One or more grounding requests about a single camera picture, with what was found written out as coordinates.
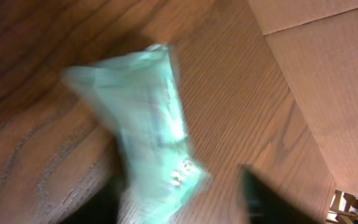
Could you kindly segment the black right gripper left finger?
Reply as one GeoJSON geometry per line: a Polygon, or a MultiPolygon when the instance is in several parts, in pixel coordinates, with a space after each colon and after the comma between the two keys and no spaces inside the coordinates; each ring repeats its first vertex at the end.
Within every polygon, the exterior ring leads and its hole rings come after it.
{"type": "Polygon", "coordinates": [[[113,140],[108,146],[108,179],[102,187],[61,224],[116,224],[121,196],[127,188],[127,172],[121,146],[113,140]]]}

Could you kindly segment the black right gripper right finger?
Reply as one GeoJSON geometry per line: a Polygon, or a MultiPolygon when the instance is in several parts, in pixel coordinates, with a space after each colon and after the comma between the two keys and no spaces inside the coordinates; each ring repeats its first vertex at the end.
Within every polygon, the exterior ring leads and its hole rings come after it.
{"type": "Polygon", "coordinates": [[[242,170],[242,185],[251,224],[319,223],[276,193],[250,167],[242,166],[242,170]]]}

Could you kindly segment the white wet wipes pack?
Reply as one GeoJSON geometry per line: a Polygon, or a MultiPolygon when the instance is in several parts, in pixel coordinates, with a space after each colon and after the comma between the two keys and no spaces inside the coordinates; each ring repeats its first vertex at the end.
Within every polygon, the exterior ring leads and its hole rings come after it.
{"type": "Polygon", "coordinates": [[[165,44],[62,74],[62,82],[119,136],[141,223],[168,222],[208,176],[193,158],[177,74],[165,44]]]}

